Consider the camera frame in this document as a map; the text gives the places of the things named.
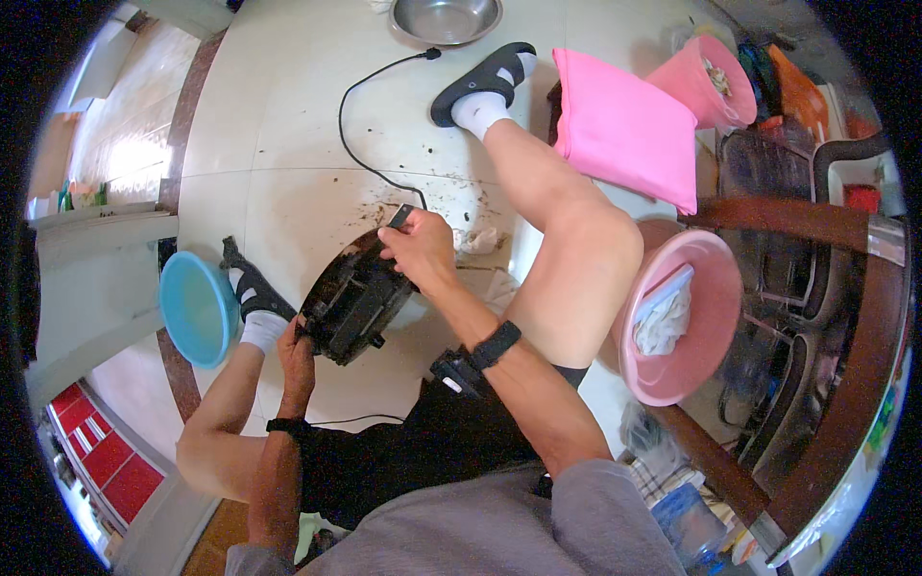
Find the gray shirt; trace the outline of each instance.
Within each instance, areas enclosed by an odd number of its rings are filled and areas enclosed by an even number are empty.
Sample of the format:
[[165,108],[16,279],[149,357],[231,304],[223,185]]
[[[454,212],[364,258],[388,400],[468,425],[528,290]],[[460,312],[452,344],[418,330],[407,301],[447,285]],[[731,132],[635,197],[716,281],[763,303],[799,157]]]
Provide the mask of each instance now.
[[[405,494],[299,574],[684,574],[628,468],[589,460],[531,493],[534,466]],[[273,550],[228,550],[228,575],[292,574]]]

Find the black sandal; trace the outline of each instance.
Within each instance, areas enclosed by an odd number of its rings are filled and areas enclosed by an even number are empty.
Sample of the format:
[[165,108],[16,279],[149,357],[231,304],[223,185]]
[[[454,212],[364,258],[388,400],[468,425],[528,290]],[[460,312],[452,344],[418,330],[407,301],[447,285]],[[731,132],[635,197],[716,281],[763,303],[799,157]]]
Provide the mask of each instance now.
[[294,318],[297,312],[272,288],[272,285],[263,277],[259,269],[243,257],[243,254],[237,249],[237,241],[233,239],[233,236],[228,236],[224,239],[224,259],[221,260],[219,266],[222,270],[237,268],[243,271],[243,276],[241,276],[235,290],[238,302],[248,289],[252,288],[256,292],[255,296],[248,298],[246,302],[240,305],[240,315],[244,322],[246,322],[247,314],[257,310],[273,312],[289,322]]
[[[528,42],[512,42],[487,56],[486,60],[474,66],[467,74],[461,76],[442,93],[435,97],[429,115],[435,125],[442,128],[454,126],[452,106],[462,96],[474,92],[496,92],[506,98],[506,108],[513,105],[515,87],[525,80],[525,70],[519,53],[535,53],[535,47]],[[505,68],[513,75],[514,86],[503,78],[496,76],[500,68]]]

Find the pink plastic basin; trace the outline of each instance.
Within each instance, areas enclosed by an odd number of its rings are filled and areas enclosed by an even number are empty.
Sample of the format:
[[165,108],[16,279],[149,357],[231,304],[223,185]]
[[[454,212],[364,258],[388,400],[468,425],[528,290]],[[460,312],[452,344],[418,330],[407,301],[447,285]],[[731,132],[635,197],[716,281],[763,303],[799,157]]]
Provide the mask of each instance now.
[[[687,230],[663,242],[668,234],[662,228],[654,235],[643,226],[642,231],[644,260],[611,326],[611,338],[618,350],[617,370],[637,399],[668,406],[697,390],[726,355],[739,319],[742,278],[733,252],[711,232]],[[633,341],[637,307],[647,292],[686,263],[694,268],[688,332],[671,354],[642,356]]]
[[[702,56],[727,74],[729,98],[711,84]],[[681,50],[645,80],[685,104],[698,119],[698,129],[745,128],[755,122],[755,94],[746,71],[724,43],[712,36],[697,36],[685,42]]]

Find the foot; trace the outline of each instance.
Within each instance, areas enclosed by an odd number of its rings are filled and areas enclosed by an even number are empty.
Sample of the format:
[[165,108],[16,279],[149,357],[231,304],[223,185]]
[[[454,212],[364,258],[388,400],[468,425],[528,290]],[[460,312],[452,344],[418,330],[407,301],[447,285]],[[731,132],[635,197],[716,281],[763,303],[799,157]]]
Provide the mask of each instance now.
[[295,310],[266,281],[259,269],[243,258],[233,236],[224,239],[224,259],[220,267],[228,271],[230,285],[243,319],[241,342],[258,346],[268,354],[285,332]]
[[461,76],[436,97],[430,116],[442,127],[461,126],[483,140],[497,120],[509,118],[514,89],[535,69],[535,48],[526,42],[506,44]]

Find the white sock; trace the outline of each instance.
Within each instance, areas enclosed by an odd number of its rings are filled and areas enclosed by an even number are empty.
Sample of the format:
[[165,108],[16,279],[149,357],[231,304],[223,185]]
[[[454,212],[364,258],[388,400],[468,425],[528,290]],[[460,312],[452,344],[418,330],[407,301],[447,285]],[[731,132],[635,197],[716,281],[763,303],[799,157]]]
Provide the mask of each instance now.
[[[230,285],[234,291],[237,290],[237,283],[240,282],[243,271],[239,268],[231,268],[228,271]],[[249,288],[243,292],[241,303],[246,302],[256,295],[256,290]],[[249,342],[259,346],[264,354],[268,354],[276,346],[276,341],[285,332],[288,327],[288,321],[274,312],[268,310],[255,310],[246,315],[246,322],[243,323],[243,334],[240,337],[241,342]]]
[[[525,77],[531,76],[538,58],[532,53],[519,53],[517,56],[522,63]],[[496,76],[509,84],[514,84],[512,73],[505,68],[500,68]],[[503,118],[512,117],[506,110],[506,98],[498,92],[474,92],[462,96],[452,105],[452,120],[473,133],[481,142],[493,123]]]

